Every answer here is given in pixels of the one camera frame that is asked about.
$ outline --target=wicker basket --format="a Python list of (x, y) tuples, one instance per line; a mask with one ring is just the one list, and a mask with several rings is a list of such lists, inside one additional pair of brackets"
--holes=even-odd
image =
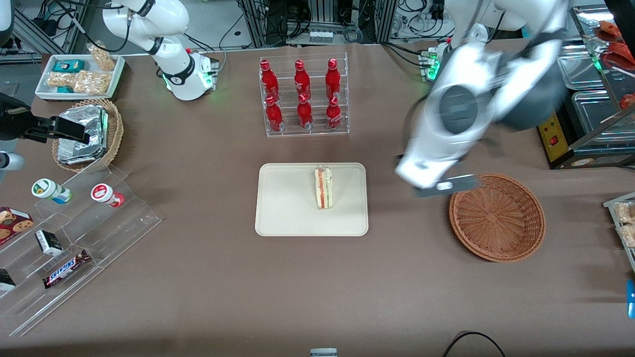
[(474, 254), (492, 262), (516, 262), (533, 254), (545, 236), (538, 199), (520, 182), (496, 173), (479, 176), (481, 187), (450, 199), (450, 223)]
[[(107, 99), (88, 99), (83, 100), (75, 105), (73, 108), (82, 107), (84, 105), (101, 105), (104, 107), (106, 112), (108, 112), (108, 151), (106, 154), (99, 159), (100, 161), (104, 161), (106, 164), (112, 162), (112, 160), (117, 155), (117, 151), (119, 151), (119, 146), (121, 145), (121, 138), (123, 137), (123, 122), (121, 121), (121, 115), (117, 110), (117, 107)], [(61, 168), (65, 168), (66, 170), (70, 170), (73, 172), (80, 172), (86, 166), (92, 164), (92, 162), (81, 163), (81, 164), (73, 164), (73, 165), (65, 165), (57, 159), (57, 149), (60, 146), (59, 140), (53, 140), (53, 160), (57, 163), (57, 165)]]

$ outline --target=white bottle with green cap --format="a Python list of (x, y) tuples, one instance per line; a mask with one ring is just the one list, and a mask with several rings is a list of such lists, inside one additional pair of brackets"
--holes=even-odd
[(48, 178), (41, 178), (33, 184), (31, 188), (33, 196), (37, 198), (50, 199), (60, 205), (70, 201), (73, 193), (69, 189), (56, 184)]

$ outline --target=red bottle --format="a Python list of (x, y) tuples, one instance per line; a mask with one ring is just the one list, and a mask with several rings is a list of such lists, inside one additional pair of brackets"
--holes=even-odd
[(331, 58), (328, 61), (328, 71), (326, 72), (326, 98), (333, 96), (340, 97), (340, 72), (337, 70), (337, 60)]
[(340, 106), (337, 105), (337, 97), (331, 97), (328, 101), (328, 107), (326, 108), (326, 128), (329, 130), (337, 130), (340, 126), (340, 115), (342, 111)]
[(295, 89), (298, 90), (298, 95), (306, 94), (307, 100), (311, 100), (311, 82), (309, 81), (309, 74), (304, 70), (304, 61), (295, 61)]
[(282, 120), (282, 111), (280, 107), (277, 106), (276, 100), (272, 95), (267, 95), (267, 109), (265, 112), (267, 113), (267, 119), (269, 120), (269, 127), (271, 130), (280, 132), (284, 130), (284, 121)]
[(260, 61), (260, 68), (262, 69), (262, 84), (265, 85), (265, 92), (267, 95), (274, 97), (277, 102), (280, 100), (280, 87), (277, 83), (277, 77), (274, 71), (271, 70), (269, 61)]
[(300, 118), (300, 126), (304, 130), (310, 130), (313, 127), (313, 113), (311, 104), (306, 94), (300, 94), (298, 96), (298, 118)]

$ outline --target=white tray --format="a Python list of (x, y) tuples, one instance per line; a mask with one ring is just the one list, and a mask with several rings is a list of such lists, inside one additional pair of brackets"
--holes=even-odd
[(92, 95), (86, 93), (57, 93), (57, 88), (51, 88), (46, 85), (48, 74), (53, 70), (53, 66), (57, 61), (64, 60), (84, 60), (84, 69), (87, 71), (101, 71), (97, 62), (93, 59), (92, 55), (52, 55), (48, 59), (48, 63), (44, 68), (42, 77), (37, 84), (36, 95), (45, 100), (84, 100), (84, 99), (108, 99), (112, 98), (115, 94), (115, 89), (123, 72), (123, 67), (126, 60), (123, 56), (111, 55), (115, 61), (115, 69), (112, 71), (112, 80), (108, 86), (108, 90), (105, 95)]
[[(318, 210), (314, 170), (333, 171), (333, 208)], [(360, 163), (266, 164), (260, 168), (256, 232), (261, 236), (363, 236), (366, 169)]]

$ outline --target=brown tablecloth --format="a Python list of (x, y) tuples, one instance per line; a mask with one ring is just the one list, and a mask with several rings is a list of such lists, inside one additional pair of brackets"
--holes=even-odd
[[(193, 102), (166, 90), (150, 57), (128, 57), (116, 102), (125, 134), (114, 164), (164, 221), (25, 337), (0, 337), (7, 349), (0, 354), (307, 356), (332, 346), (342, 357), (440, 356), (455, 334), (478, 330), (508, 356), (632, 356), (635, 325), (625, 310), (632, 272), (601, 203), (635, 190), (633, 174), (550, 171), (535, 130), (492, 128), (487, 137), (503, 155), (479, 143), (465, 172), (524, 183), (542, 203), (547, 235), (529, 259), (485, 262), (452, 233), (447, 197), (417, 199), (393, 173), (405, 114), (427, 85), (385, 48), (345, 48), (348, 137), (266, 137), (259, 57), (340, 50), (232, 52), (218, 90)], [(68, 107), (36, 100), (33, 111)], [(4, 205), (29, 207), (33, 181), (71, 176), (54, 164), (50, 144), (23, 141), (17, 152), (27, 165), (7, 174)], [(366, 167), (366, 236), (256, 234), (263, 164), (333, 161)], [(496, 353), (480, 337), (455, 349), (451, 356)]]

